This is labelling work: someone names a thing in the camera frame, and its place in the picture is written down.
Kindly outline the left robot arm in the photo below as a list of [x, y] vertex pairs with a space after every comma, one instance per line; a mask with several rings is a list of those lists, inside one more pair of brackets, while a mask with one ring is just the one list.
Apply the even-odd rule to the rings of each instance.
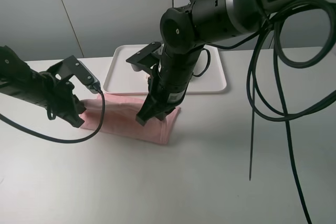
[[61, 61], [37, 72], [8, 46], [1, 47], [1, 93], [46, 109], [49, 120], [59, 117], [79, 128], [86, 108], [72, 92], [74, 74], [62, 70], [64, 66]]

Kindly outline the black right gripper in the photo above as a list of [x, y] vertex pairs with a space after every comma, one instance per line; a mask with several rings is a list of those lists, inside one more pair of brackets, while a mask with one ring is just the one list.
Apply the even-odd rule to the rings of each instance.
[[136, 115], [140, 125], [145, 126], [153, 117], [163, 121], [183, 101], [190, 80], [205, 73], [205, 70], [194, 71], [204, 50], [201, 45], [186, 54], [177, 54], [163, 46], [159, 66], [154, 72], [154, 83]]

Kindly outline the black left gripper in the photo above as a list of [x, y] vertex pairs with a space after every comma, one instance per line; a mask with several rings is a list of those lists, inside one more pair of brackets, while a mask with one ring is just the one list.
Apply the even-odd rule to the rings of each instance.
[[73, 94], [74, 85], [56, 79], [51, 73], [31, 71], [23, 81], [15, 82], [17, 98], [40, 106], [47, 111], [50, 120], [63, 119], [73, 127], [80, 127], [84, 120], [80, 117], [86, 108]]

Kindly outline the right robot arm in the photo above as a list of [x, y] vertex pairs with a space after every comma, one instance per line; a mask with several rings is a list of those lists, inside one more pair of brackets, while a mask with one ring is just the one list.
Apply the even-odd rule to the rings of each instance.
[[312, 60], [297, 64], [304, 68], [317, 63], [335, 44], [335, 6], [327, 0], [190, 0], [169, 8], [161, 17], [161, 42], [153, 42], [128, 59], [135, 71], [149, 74], [149, 92], [137, 113], [138, 123], [151, 118], [163, 120], [182, 103], [193, 70], [205, 45], [246, 35], [279, 34], [286, 17], [312, 9], [323, 9], [330, 19], [330, 33]]

